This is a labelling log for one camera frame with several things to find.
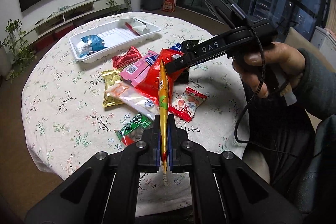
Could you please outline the person's right hand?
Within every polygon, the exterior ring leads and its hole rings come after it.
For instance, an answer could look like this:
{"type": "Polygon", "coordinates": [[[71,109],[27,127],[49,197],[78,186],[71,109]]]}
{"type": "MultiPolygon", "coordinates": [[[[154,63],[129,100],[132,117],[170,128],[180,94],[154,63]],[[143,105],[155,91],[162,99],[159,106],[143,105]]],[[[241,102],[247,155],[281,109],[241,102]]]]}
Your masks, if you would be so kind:
{"type": "Polygon", "coordinates": [[[284,43],[273,42],[270,49],[264,53],[248,53],[243,61],[233,60],[233,68],[240,75],[242,81],[253,92],[257,92],[261,81],[258,67],[265,64],[265,75],[272,75],[274,71],[287,77],[291,88],[295,88],[302,77],[305,58],[294,47],[284,43]]]}

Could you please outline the dark sleeve forearm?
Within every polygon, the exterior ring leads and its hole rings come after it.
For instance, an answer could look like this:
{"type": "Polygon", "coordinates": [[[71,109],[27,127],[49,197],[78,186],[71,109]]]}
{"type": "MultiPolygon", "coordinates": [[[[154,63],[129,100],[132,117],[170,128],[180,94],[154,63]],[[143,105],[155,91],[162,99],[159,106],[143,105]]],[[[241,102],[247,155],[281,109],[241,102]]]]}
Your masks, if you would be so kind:
{"type": "Polygon", "coordinates": [[[305,67],[294,93],[311,115],[320,120],[329,118],[335,114],[335,73],[309,51],[299,52],[305,58],[305,67]]]}

